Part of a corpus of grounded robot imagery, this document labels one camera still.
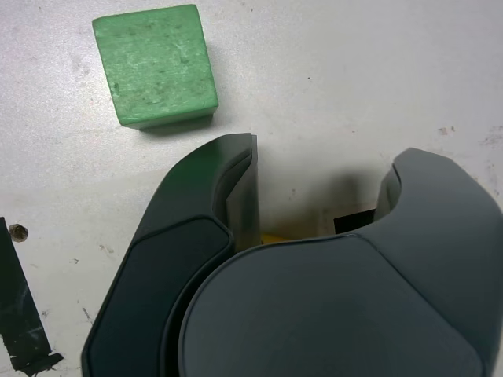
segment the black tape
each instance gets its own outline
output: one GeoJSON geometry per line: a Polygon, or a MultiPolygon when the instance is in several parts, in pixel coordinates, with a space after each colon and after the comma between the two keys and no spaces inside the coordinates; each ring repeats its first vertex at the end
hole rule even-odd
{"type": "Polygon", "coordinates": [[[13,368],[28,376],[63,359],[59,353],[50,355],[49,341],[4,218],[0,218],[0,335],[13,368]]]}

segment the stain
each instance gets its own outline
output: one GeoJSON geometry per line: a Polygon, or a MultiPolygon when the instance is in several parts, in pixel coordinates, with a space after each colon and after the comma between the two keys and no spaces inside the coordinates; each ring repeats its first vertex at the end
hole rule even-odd
{"type": "Polygon", "coordinates": [[[492,127],[487,137],[479,142],[479,144],[491,148],[496,148],[501,143],[503,143],[503,126],[492,127]]]}
{"type": "Polygon", "coordinates": [[[496,170],[494,169],[494,164],[491,161],[487,162],[486,172],[487,172],[487,178],[489,180],[489,186],[492,188],[494,195],[500,196],[497,173],[496,170]]]}
{"type": "Polygon", "coordinates": [[[91,319],[91,316],[90,316],[90,315],[89,315],[89,313],[87,312],[86,308],[82,307],[82,311],[84,312],[84,315],[86,316],[87,321],[88,321],[90,324],[93,324],[93,320],[91,319]]]}
{"type": "Polygon", "coordinates": [[[28,238],[28,229],[21,224],[12,224],[9,227],[10,238],[14,242],[24,242],[28,238]]]}
{"type": "Polygon", "coordinates": [[[70,60],[72,61],[72,72],[77,73],[80,69],[80,63],[82,63],[82,58],[74,53],[70,54],[70,60]]]}
{"type": "Polygon", "coordinates": [[[72,63],[72,72],[74,74],[74,80],[80,82],[86,78],[88,74],[90,74],[91,70],[89,64],[83,61],[82,57],[71,53],[70,61],[72,63]]]}
{"type": "Polygon", "coordinates": [[[101,251],[106,251],[108,254],[113,254],[115,253],[114,250],[110,247],[107,247],[105,245],[100,245],[100,250],[101,251]]]}

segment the black plastic piece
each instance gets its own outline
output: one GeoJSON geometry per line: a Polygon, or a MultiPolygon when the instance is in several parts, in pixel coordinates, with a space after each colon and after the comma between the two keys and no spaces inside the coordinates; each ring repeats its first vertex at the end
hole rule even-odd
{"type": "Polygon", "coordinates": [[[243,201],[229,201],[231,194],[248,195],[248,206],[258,213],[256,187],[254,196],[250,185],[236,190],[241,179],[256,183],[251,134],[215,139],[171,169],[91,329],[82,356],[84,376],[178,375],[178,333],[194,292],[235,253],[236,240],[259,240],[258,216],[248,227],[228,216],[239,213],[235,206],[243,201]]]}

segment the white table surface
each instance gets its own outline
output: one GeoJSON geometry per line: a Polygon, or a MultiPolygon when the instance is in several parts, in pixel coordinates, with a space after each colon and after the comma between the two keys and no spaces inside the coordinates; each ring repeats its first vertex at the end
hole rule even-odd
{"type": "MultiPolygon", "coordinates": [[[[263,231],[331,233],[368,209],[394,156],[449,156],[503,205],[503,2],[200,0],[220,108],[211,125],[142,133],[116,119],[91,21],[160,0],[0,4],[0,215],[51,346],[79,355],[166,172],[222,134],[259,142],[263,231]]],[[[0,346],[0,374],[10,369],[0,346]]]]}

